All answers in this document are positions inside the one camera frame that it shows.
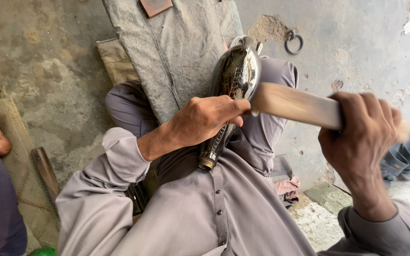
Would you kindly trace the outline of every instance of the green plastic object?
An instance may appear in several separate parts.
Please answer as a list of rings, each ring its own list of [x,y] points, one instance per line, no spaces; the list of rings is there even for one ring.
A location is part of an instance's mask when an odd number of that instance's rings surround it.
[[[54,248],[43,248],[34,252],[30,256],[56,256],[56,250]]]

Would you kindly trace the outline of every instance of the brass threaded neck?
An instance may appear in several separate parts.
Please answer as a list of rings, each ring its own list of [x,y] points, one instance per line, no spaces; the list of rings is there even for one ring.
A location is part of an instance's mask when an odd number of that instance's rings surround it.
[[[199,168],[210,171],[215,166],[215,162],[208,157],[200,157],[199,158]]]

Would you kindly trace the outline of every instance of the gray sleeve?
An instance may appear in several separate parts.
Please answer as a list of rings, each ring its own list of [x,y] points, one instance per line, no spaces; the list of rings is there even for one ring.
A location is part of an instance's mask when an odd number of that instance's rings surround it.
[[[122,128],[107,131],[102,146],[105,154],[75,172],[56,199],[59,255],[109,255],[132,227],[133,204],[124,191],[144,179],[150,163]]]
[[[343,208],[338,214],[345,237],[319,252],[320,256],[410,256],[410,204],[393,200],[398,213],[390,220],[371,222],[360,217],[354,209]]]

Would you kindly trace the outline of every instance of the silver metal flask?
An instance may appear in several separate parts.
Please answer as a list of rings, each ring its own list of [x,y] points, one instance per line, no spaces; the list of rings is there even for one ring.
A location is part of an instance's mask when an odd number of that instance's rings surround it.
[[[219,58],[214,67],[208,96],[225,94],[233,100],[251,100],[259,84],[261,74],[259,53],[262,49],[262,43],[259,42],[256,49],[251,46],[252,43],[252,38],[244,37],[242,44],[228,49]],[[216,166],[217,159],[222,154],[235,128],[234,124],[225,125],[218,134],[199,145],[200,168],[211,170]]]

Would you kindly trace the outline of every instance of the iron ring on wall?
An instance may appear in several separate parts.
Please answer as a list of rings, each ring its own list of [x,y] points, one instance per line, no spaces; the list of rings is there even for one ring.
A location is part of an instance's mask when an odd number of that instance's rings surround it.
[[[303,37],[300,34],[295,33],[295,31],[291,30],[289,31],[291,34],[289,35],[288,39],[286,40],[286,42],[284,42],[284,46],[286,47],[286,50],[288,51],[288,53],[290,54],[298,54],[302,49],[303,49]],[[294,39],[295,37],[298,37],[298,39],[300,40],[300,48],[298,49],[298,51],[292,51],[289,48],[289,41]]]

